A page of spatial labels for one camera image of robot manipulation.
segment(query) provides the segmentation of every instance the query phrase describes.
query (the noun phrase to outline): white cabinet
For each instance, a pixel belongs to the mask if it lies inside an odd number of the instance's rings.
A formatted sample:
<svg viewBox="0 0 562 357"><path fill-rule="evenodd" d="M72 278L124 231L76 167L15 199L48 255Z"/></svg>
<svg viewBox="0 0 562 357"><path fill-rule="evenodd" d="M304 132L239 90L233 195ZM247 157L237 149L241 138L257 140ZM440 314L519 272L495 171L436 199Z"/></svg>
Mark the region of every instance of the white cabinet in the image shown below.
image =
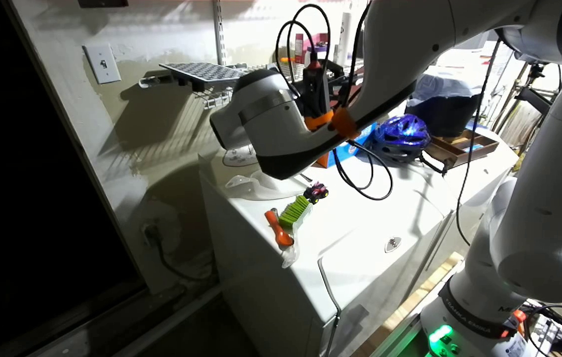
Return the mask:
<svg viewBox="0 0 562 357"><path fill-rule="evenodd" d="M424 165L392 169L394 193L376 203L344 185L336 169L310 167L306 175L330 195L304 219L299 257L287 266L265 213L293 199L233 197L225 183L257 167L225 167L221 155L201 159L217 270L231 310L265 357L358 350L406 300L463 183L459 169L447 177ZM473 163L465 201L487 203L513 163L507 147ZM348 159L344 167L358 183L368 179L366 161ZM380 197L390 185L386 171L376 167L374 181Z"/></svg>

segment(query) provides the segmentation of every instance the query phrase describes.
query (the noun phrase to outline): white wall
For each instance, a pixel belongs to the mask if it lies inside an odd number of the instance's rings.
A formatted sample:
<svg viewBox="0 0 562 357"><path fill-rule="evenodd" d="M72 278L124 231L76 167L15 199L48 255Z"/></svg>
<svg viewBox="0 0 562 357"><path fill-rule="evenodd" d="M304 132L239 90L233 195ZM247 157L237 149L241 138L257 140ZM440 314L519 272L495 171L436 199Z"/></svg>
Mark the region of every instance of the white wall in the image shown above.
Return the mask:
<svg viewBox="0 0 562 357"><path fill-rule="evenodd" d="M217 147L205 96L173 84L142 90L163 72L162 64L217 64L213 0L130 0L128 9L80 9L78 0L5 0L22 25L22 36L48 80L68 132L84 147L86 163L116 213L130 257L152 292L171 288L156 247L144 237L148 223L167 235L165 251L189 274L207 272L211 249L201 205L197 153ZM225 64L271 64L283 23L303 0L221 0ZM358 23L366 3L322 0L338 40L342 13ZM299 19L324 32L316 11ZM100 86L84 46L110 46L122 82Z"/></svg>

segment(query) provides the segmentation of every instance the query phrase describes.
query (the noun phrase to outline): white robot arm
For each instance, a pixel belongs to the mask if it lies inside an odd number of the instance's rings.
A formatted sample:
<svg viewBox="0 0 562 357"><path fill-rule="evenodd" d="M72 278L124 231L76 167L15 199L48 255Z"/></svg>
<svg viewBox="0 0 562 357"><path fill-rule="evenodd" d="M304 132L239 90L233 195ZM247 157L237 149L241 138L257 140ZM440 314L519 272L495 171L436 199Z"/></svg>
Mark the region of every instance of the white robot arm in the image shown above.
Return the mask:
<svg viewBox="0 0 562 357"><path fill-rule="evenodd" d="M285 78L245 76L211 120L225 149L253 144L263 171L289 179L400 106L445 50L497 30L523 60L562 64L562 0L374 0L364 32L362 94L332 126L304 126ZM517 183L499 193L467 270L449 284L459 312L487 328L525 298L562 302L562 94Z"/></svg>

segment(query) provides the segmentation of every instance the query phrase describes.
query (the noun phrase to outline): black panel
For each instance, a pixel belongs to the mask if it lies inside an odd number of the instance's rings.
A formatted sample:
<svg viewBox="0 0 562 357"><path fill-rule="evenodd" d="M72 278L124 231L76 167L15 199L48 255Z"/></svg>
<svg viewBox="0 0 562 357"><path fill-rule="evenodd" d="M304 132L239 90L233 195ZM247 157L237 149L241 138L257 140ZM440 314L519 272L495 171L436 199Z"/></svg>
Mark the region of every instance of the black panel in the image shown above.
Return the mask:
<svg viewBox="0 0 562 357"><path fill-rule="evenodd" d="M136 276L0 5L0 344Z"/></svg>
<svg viewBox="0 0 562 357"><path fill-rule="evenodd" d="M128 0L80 0L82 9L124 9Z"/></svg>

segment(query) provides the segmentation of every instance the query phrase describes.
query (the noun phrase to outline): green light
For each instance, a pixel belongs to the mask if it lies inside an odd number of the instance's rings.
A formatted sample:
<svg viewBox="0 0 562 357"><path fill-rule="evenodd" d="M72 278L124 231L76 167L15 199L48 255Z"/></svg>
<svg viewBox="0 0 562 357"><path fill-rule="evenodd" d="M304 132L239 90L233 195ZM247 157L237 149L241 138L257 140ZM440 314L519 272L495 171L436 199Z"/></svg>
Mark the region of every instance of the green light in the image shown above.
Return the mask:
<svg viewBox="0 0 562 357"><path fill-rule="evenodd" d="M455 330L451 328L451 326L442 326L440 330L436 330L434 334L432 334L432 342L442 342L443 338L449 338L449 340L453 340L455 338Z"/></svg>
<svg viewBox="0 0 562 357"><path fill-rule="evenodd" d="M451 326L442 326L430 336L432 352L440 357L455 357L459 346L453 342L455 330Z"/></svg>

